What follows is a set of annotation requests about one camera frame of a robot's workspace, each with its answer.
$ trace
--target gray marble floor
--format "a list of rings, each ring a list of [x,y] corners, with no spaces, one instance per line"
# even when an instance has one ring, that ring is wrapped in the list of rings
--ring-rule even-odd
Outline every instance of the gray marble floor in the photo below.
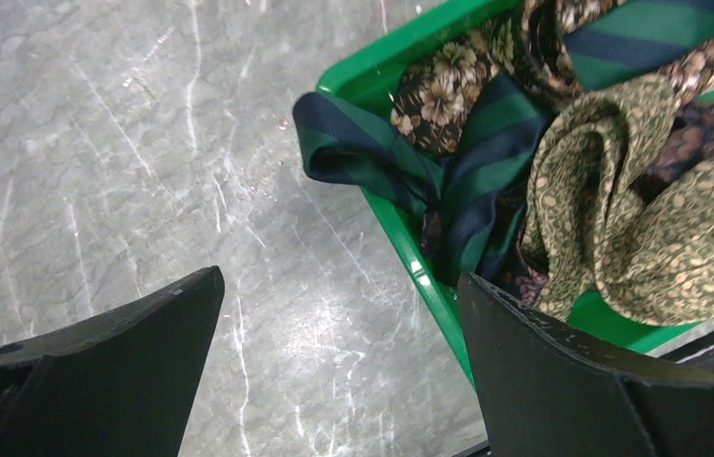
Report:
[[[0,345],[208,265],[228,296],[182,455],[436,456],[480,411],[295,99],[438,0],[0,0]]]

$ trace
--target tie pile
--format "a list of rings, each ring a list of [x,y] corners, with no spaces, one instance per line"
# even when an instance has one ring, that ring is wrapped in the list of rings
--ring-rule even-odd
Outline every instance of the tie pile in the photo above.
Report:
[[[664,326],[714,317],[713,89],[714,0],[525,0],[409,66],[389,120],[293,118],[305,173],[423,221],[440,281]]]

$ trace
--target green plastic basket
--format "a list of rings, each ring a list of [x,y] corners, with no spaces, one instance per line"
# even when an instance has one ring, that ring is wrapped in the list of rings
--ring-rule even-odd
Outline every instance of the green plastic basket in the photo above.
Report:
[[[388,117],[391,94],[395,93],[402,72],[410,63],[518,1],[448,1],[328,69],[318,82],[317,90],[335,94],[356,106]],[[702,98],[714,100],[714,91]],[[388,200],[365,189],[363,194],[466,377],[474,385],[455,290],[435,281],[430,261],[419,252],[421,222],[411,219]],[[611,310],[597,292],[587,292],[579,297],[568,322],[610,343],[638,352],[648,352],[693,327],[660,328],[626,320]]]

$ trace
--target marble veining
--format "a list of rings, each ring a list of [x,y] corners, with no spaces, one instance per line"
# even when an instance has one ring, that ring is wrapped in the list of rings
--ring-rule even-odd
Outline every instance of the marble veining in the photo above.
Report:
[[[441,456],[477,401],[292,103],[438,0],[0,0],[0,345],[219,265],[181,455]]]

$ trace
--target floral print tie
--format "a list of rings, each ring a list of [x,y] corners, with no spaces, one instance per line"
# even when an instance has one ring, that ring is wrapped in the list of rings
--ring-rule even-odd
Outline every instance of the floral print tie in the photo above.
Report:
[[[663,149],[649,167],[632,183],[645,204],[653,202],[685,173],[704,160],[714,158],[714,102],[691,102],[677,110],[674,129],[665,140]],[[583,194],[586,201],[594,200],[598,183],[587,182]],[[488,278],[493,284],[533,306],[547,284],[547,273],[532,266],[522,254],[522,231],[508,254],[500,273]]]
[[[498,71],[486,35],[470,30],[407,68],[393,97],[390,122],[414,147],[437,156],[452,154],[481,89]]]
[[[626,318],[655,326],[714,317],[714,157],[646,206],[629,185],[671,131],[670,82],[647,75],[583,95],[545,133],[528,178],[521,250],[549,271],[537,298],[566,320],[596,287]],[[587,202],[589,171],[598,191]]]

